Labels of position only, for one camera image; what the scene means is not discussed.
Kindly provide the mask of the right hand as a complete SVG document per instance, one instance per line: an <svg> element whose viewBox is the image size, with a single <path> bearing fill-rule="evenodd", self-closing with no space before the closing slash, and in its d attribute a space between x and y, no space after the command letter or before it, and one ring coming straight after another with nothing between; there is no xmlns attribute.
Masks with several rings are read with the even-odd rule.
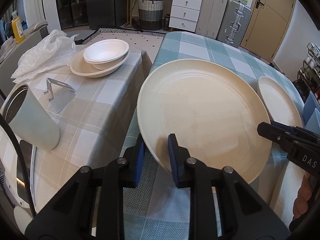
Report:
<svg viewBox="0 0 320 240"><path fill-rule="evenodd" d="M308 201L312 196L312 188L310 186L310 174L305 172L302 184L297 193L297 198L293 204L293 218L297 219L308 210Z"/></svg>

